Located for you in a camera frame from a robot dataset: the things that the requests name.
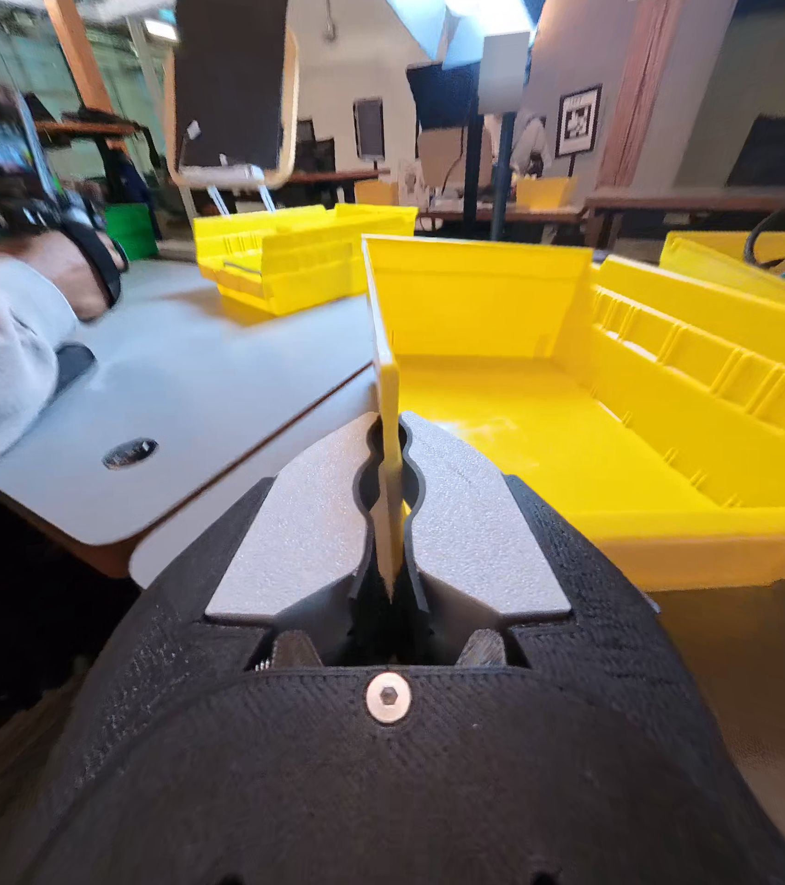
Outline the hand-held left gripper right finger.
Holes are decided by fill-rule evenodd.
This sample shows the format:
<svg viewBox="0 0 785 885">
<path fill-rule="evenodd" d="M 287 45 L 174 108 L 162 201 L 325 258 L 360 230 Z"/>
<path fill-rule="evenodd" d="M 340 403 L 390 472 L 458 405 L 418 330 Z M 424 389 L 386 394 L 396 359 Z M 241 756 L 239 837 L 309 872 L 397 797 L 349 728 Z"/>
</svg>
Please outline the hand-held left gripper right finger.
<svg viewBox="0 0 785 885">
<path fill-rule="evenodd" d="M 507 477 L 484 454 L 401 413 L 403 565 L 396 595 L 407 655 L 451 665 L 478 630 L 556 624 L 572 605 Z"/>
</svg>

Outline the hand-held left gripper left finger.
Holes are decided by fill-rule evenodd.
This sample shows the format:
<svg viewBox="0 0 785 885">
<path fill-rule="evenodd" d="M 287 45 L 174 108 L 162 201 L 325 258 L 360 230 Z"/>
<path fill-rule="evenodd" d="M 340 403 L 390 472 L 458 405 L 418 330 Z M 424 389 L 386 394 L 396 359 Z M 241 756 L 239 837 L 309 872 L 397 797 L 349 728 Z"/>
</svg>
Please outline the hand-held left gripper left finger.
<svg viewBox="0 0 785 885">
<path fill-rule="evenodd" d="M 390 607 L 372 509 L 383 424 L 365 413 L 282 468 L 204 612 L 220 625 L 306 634 L 326 666 L 376 654 Z"/>
</svg>

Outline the black light stand pole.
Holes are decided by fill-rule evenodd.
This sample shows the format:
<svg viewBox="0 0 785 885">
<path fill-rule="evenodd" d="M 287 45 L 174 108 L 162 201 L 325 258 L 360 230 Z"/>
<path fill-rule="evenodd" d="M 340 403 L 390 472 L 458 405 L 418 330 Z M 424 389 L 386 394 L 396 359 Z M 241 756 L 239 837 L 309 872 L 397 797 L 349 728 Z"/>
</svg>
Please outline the black light stand pole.
<svg viewBox="0 0 785 885">
<path fill-rule="evenodd" d="M 508 197 L 511 191 L 511 156 L 517 112 L 506 112 L 500 118 L 497 163 L 493 176 L 494 197 L 490 222 L 490 240 L 500 241 L 506 224 Z"/>
</svg>

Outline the green plastic bin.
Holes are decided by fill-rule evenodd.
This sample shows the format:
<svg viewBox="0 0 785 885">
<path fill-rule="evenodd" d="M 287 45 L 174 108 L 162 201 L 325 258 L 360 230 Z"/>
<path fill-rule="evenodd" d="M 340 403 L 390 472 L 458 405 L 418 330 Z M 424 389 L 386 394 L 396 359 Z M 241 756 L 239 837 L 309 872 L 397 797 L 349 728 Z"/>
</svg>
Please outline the green plastic bin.
<svg viewBox="0 0 785 885">
<path fill-rule="evenodd" d="M 153 260 L 159 256 L 153 216 L 148 205 L 143 203 L 107 205 L 105 218 L 107 234 L 121 246 L 130 263 Z"/>
</svg>

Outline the cardboard box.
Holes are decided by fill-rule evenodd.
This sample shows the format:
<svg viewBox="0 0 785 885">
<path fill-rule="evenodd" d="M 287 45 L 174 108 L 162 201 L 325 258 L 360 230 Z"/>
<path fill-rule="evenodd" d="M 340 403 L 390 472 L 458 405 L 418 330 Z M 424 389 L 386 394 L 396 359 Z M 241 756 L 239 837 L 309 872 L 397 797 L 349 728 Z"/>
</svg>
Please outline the cardboard box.
<svg viewBox="0 0 785 885">
<path fill-rule="evenodd" d="M 466 127 L 420 130 L 417 151 L 423 180 L 436 195 L 463 195 L 466 180 L 466 142 Z M 487 128 L 483 128 L 479 150 L 479 189 L 491 186 L 493 170 L 493 141 Z"/>
</svg>

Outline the wooden background table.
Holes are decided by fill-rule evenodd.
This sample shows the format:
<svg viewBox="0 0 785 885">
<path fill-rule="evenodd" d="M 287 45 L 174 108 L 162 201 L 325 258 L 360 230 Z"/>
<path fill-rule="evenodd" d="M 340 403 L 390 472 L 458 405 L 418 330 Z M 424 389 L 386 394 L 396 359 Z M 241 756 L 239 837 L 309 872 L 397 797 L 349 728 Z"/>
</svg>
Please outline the wooden background table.
<svg viewBox="0 0 785 885">
<path fill-rule="evenodd" d="M 664 215 L 758 215 L 785 212 L 785 187 L 670 187 L 633 189 L 599 187 L 584 201 L 584 244 L 611 249 L 624 217 L 634 212 Z"/>
</svg>

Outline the framed black white poster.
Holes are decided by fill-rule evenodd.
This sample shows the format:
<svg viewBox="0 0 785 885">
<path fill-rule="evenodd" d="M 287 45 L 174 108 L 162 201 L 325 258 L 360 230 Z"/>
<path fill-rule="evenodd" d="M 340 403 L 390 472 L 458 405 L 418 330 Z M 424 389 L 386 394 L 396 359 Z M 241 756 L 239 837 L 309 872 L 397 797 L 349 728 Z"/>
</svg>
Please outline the framed black white poster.
<svg viewBox="0 0 785 885">
<path fill-rule="evenodd" d="M 597 141 L 598 114 L 603 85 L 592 85 L 560 97 L 555 158 L 590 153 Z"/>
</svg>

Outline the studio light panel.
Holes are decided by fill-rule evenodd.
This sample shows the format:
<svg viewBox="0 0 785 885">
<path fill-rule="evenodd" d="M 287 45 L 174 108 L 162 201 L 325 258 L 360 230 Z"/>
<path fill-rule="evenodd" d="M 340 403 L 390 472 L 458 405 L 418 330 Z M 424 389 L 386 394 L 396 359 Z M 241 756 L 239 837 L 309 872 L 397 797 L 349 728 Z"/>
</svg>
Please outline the studio light panel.
<svg viewBox="0 0 785 885">
<path fill-rule="evenodd" d="M 458 32 L 442 62 L 411 65 L 407 83 L 422 130 L 465 127 L 474 114 L 517 112 L 534 33 Z"/>
</svg>

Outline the dark wall screen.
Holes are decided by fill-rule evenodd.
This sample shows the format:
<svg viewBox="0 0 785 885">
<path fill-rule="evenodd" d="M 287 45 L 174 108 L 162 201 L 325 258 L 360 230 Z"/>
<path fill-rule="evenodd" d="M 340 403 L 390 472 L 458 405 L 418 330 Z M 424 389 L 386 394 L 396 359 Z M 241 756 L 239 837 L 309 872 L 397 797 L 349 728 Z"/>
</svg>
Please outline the dark wall screen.
<svg viewBox="0 0 785 885">
<path fill-rule="evenodd" d="M 374 96 L 355 100 L 353 115 L 357 157 L 377 166 L 385 160 L 383 99 Z"/>
</svg>

